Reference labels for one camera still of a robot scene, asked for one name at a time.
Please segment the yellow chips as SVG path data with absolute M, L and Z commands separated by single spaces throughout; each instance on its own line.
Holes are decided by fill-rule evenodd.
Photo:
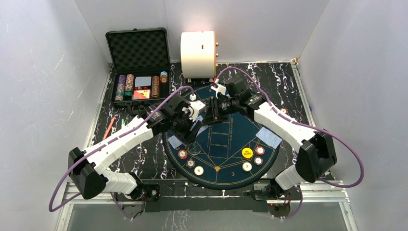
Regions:
M 196 166 L 194 168 L 194 174 L 197 176 L 201 176 L 204 173 L 204 168 L 202 166 Z
M 250 172 L 252 170 L 252 168 L 253 168 L 253 166 L 252 166 L 252 164 L 250 162 L 244 162 L 242 164 L 242 169 L 245 172 Z

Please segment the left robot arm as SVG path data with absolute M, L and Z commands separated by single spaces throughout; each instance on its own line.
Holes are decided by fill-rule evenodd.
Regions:
M 173 95 L 167 102 L 145 107 L 126 126 L 96 145 L 69 152 L 69 177 L 84 199 L 100 193 L 121 193 L 139 200 L 145 184 L 134 173 L 118 173 L 109 166 L 121 156 L 154 136 L 172 131 L 183 144 L 194 143 L 202 126 L 198 119 L 206 105 Z

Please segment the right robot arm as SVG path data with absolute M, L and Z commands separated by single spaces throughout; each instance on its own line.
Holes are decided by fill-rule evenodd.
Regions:
M 290 189 L 304 182 L 314 183 L 337 163 L 333 138 L 326 130 L 298 125 L 297 122 L 280 111 L 262 91 L 252 92 L 239 77 L 224 84 L 210 84 L 215 92 L 210 97 L 205 125 L 220 122 L 221 116 L 240 113 L 260 123 L 286 141 L 297 153 L 294 165 L 280 172 L 269 184 L 262 188 L 254 187 L 246 192 L 254 199 L 284 199 Z

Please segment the red poker chip stack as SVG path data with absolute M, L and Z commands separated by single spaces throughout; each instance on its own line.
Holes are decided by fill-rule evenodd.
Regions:
M 281 110 L 284 114 L 286 114 L 286 115 L 288 114 L 288 110 L 287 110 L 286 108 L 281 108 L 280 110 Z

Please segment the yellow big blind button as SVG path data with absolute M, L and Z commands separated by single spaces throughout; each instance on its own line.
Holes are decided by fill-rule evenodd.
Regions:
M 251 148 L 245 147 L 242 149 L 242 156 L 246 159 L 252 158 L 254 155 L 254 152 Z

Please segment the blue playing card deck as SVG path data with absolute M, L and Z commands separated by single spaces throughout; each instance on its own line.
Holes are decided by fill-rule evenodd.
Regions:
M 208 125 L 203 125 L 202 123 L 203 119 L 204 118 L 201 115 L 199 115 L 197 119 L 194 121 L 192 128 L 190 129 L 190 132 L 194 134 L 196 137 L 209 128 Z

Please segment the brown chips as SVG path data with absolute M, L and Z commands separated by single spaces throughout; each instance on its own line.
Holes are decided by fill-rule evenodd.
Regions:
M 254 158 L 254 164 L 257 165 L 257 166 L 262 165 L 263 164 L 263 159 L 260 156 L 256 156 Z
M 189 159 L 189 160 L 186 162 L 186 167 L 189 168 L 189 169 L 194 168 L 194 167 L 195 167 L 195 161 L 194 161 L 193 159 Z

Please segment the clear dealer button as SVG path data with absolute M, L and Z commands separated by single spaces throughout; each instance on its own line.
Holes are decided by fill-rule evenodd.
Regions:
M 186 149 L 187 149 L 188 153 L 190 155 L 193 155 L 193 156 L 199 155 L 201 153 L 201 151 L 202 151 L 202 148 L 200 147 L 200 145 L 198 143 L 192 143 L 192 144 L 188 145 L 186 147 Z

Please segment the dealt card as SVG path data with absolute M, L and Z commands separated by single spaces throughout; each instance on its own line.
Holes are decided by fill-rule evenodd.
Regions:
M 167 141 L 173 149 L 177 149 L 183 144 L 175 135 L 169 137 Z
M 276 149 L 282 142 L 282 139 L 279 136 L 268 129 L 259 130 L 256 137 L 273 149 Z

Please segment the red chips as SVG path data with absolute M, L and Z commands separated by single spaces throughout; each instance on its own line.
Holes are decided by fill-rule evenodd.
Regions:
M 179 151 L 178 151 L 178 157 L 179 157 L 180 159 L 186 159 L 187 156 L 188 156 L 188 153 L 187 153 L 186 150 L 179 150 Z
M 264 154 L 265 154 L 265 148 L 262 147 L 262 146 L 257 146 L 257 147 L 255 148 L 255 153 L 256 153 L 257 155 L 264 155 Z

